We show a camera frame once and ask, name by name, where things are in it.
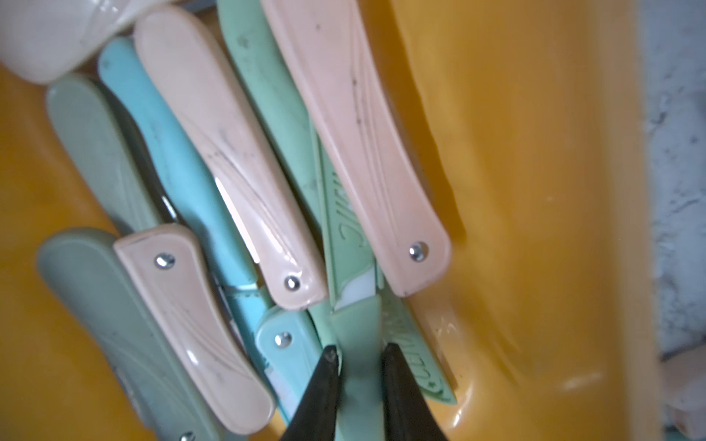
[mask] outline knife handle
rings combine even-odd
[[[321,140],[396,295],[446,271],[451,242],[385,98],[355,0],[262,0]]]
[[[196,236],[166,224],[123,237],[113,248],[221,423],[240,435],[265,427],[275,402],[226,326]]]
[[[270,295],[302,310],[328,295],[323,261],[267,138],[205,26],[176,6],[135,26],[140,60],[214,176],[260,258]]]
[[[163,223],[116,114],[98,85],[69,74],[47,89],[54,132],[120,234]]]
[[[309,114],[277,48],[260,0],[218,0],[218,23],[243,89],[314,235],[321,213]]]
[[[133,287],[113,242],[112,234],[93,228],[61,231],[40,246],[37,271],[91,333],[158,440],[189,432],[197,440],[229,439]]]
[[[203,244],[211,270],[226,285],[256,283],[213,175],[145,72],[132,39],[113,39],[100,54],[98,73],[137,123],[169,199]]]
[[[276,372],[270,382],[286,385],[280,389],[288,394],[280,401],[291,421],[322,351],[311,317],[306,311],[272,308],[255,332],[255,344]]]

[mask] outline white plastic object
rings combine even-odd
[[[140,14],[170,1],[0,0],[0,60],[31,83],[50,83]]]

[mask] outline pink knife handle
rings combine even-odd
[[[261,0],[321,140],[395,294],[446,271],[451,242],[407,156],[355,0]]]
[[[163,6],[135,26],[145,70],[233,201],[270,295],[303,310],[328,297],[321,253],[225,55],[196,17]]]
[[[223,426],[240,435],[265,427],[274,399],[227,327],[196,236],[181,225],[160,225],[113,248]]]

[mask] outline yellow bin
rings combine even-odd
[[[430,403],[449,439],[659,439],[632,2],[360,4],[453,239],[411,300],[455,387]],[[0,438],[153,440],[34,268],[50,234],[113,228],[44,88],[1,70],[0,109]]]

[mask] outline metal rivet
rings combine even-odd
[[[157,265],[157,268],[160,268],[161,270],[168,270],[174,266],[176,261],[177,259],[169,253],[159,253],[155,258],[155,265]]]
[[[288,332],[283,332],[275,336],[275,344],[278,348],[284,349],[292,344],[292,335]]]
[[[285,286],[290,291],[296,291],[299,289],[299,285],[301,285],[301,282],[297,276],[288,276],[288,278],[285,279]]]
[[[424,242],[414,242],[409,246],[409,256],[415,262],[421,262],[426,259],[427,254],[429,254],[429,247]]]

